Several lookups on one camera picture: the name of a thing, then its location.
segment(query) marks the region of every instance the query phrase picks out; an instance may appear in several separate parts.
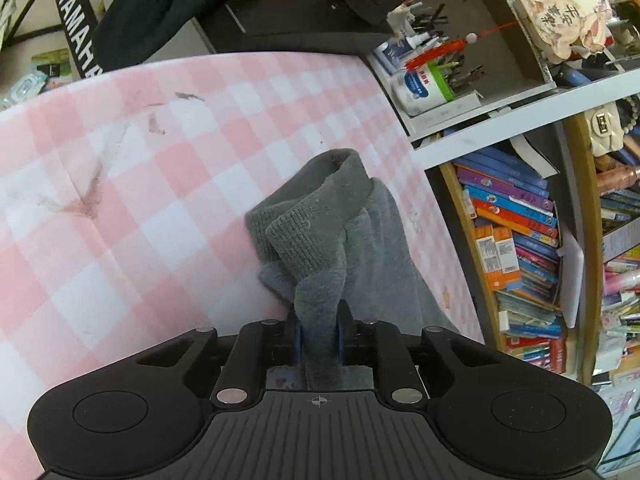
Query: pink plaid sheet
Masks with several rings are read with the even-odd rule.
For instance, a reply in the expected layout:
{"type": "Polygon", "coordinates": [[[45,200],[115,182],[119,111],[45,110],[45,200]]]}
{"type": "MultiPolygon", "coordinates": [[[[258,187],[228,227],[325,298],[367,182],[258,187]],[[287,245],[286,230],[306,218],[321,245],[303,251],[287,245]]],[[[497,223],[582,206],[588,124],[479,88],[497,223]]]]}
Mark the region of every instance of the pink plaid sheet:
{"type": "Polygon", "coordinates": [[[357,58],[171,60],[2,112],[0,478],[41,472],[26,419],[52,386],[195,326],[283,316],[243,215],[338,147],[387,184],[440,306],[482,341],[431,187],[357,58]]]}

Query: dark green cloth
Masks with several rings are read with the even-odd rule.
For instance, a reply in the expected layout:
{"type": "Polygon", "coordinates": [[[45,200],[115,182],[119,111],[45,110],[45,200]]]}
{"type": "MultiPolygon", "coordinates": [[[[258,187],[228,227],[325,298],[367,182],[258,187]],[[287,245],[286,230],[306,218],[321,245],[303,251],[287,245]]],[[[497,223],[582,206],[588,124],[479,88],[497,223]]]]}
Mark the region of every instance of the dark green cloth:
{"type": "Polygon", "coordinates": [[[193,16],[223,0],[114,0],[94,32],[103,70],[142,63],[193,16]]]}

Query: stain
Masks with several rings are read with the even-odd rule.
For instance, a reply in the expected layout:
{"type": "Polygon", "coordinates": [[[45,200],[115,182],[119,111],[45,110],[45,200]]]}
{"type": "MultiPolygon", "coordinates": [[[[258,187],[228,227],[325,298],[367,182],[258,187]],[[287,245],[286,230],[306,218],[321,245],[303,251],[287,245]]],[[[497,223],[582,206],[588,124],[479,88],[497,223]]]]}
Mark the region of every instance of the stain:
{"type": "Polygon", "coordinates": [[[156,114],[152,113],[149,115],[149,133],[164,135],[166,132],[158,126],[158,119],[156,119],[156,114]]]}
{"type": "Polygon", "coordinates": [[[442,289],[442,301],[444,301],[444,308],[447,310],[451,309],[451,295],[449,294],[449,289],[445,286],[442,289]]]}
{"type": "Polygon", "coordinates": [[[183,92],[176,92],[175,96],[179,99],[197,99],[198,101],[204,102],[204,99],[196,94],[185,94],[183,92]]]}
{"type": "Polygon", "coordinates": [[[98,206],[102,202],[102,172],[103,165],[101,162],[95,167],[89,187],[84,195],[80,195],[78,200],[65,205],[63,212],[72,213],[77,216],[83,216],[95,220],[98,218],[98,206]]]}

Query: plastic bag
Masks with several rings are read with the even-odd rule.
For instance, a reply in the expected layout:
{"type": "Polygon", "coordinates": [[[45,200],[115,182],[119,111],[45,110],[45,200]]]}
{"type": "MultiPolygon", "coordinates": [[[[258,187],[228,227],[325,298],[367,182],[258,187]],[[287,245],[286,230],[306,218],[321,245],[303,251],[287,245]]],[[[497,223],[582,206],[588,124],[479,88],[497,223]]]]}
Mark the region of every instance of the plastic bag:
{"type": "Polygon", "coordinates": [[[17,83],[9,89],[2,101],[0,101],[0,109],[6,110],[15,104],[38,95],[46,82],[47,75],[40,72],[40,70],[34,69],[32,72],[23,75],[18,79],[17,83]]]}

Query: cloth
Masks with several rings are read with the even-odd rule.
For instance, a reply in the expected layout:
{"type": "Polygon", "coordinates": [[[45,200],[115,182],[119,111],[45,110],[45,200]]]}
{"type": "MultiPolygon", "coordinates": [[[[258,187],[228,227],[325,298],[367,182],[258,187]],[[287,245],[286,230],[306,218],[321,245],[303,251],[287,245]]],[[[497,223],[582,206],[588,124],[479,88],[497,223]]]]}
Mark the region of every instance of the cloth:
{"type": "Polygon", "coordinates": [[[223,0],[114,0],[92,38],[104,70],[140,64],[191,18],[223,0]]]}
{"type": "Polygon", "coordinates": [[[310,388],[336,389],[338,302],[355,319],[401,332],[456,330],[414,266],[391,193],[367,175],[355,150],[330,150],[246,216],[264,263],[260,279],[293,303],[303,329],[310,388]]]}
{"type": "Polygon", "coordinates": [[[332,148],[385,183],[439,305],[482,341],[429,181],[357,57],[142,64],[0,113],[0,478],[42,472],[26,421],[57,384],[199,325],[284,318],[244,216],[332,148]]]}

